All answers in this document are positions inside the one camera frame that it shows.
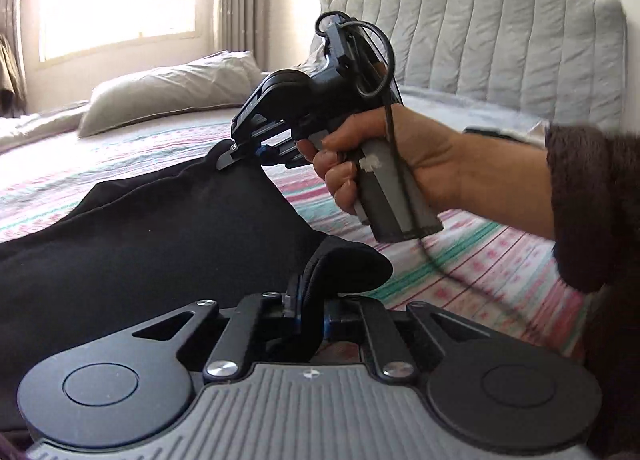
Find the person right forearm sleeve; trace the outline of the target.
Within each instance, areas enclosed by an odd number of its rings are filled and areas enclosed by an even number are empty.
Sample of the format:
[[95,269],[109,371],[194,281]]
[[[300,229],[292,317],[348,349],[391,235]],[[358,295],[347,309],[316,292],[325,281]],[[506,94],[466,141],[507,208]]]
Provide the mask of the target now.
[[469,135],[466,209],[554,241],[562,279],[600,299],[585,327],[584,365],[602,390],[589,446],[639,455],[639,139],[552,127],[539,149]]

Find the person right hand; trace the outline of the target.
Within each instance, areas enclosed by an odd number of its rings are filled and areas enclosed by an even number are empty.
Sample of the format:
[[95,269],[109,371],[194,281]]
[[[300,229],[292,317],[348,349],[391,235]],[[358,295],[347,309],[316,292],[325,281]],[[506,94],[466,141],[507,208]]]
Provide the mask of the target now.
[[336,205],[349,214],[356,212],[358,193],[356,163],[347,154],[374,139],[396,142],[399,156],[436,212],[460,208],[463,135],[400,104],[390,106],[391,121],[386,114],[377,108],[349,116],[319,147],[302,139],[297,149],[326,184]]

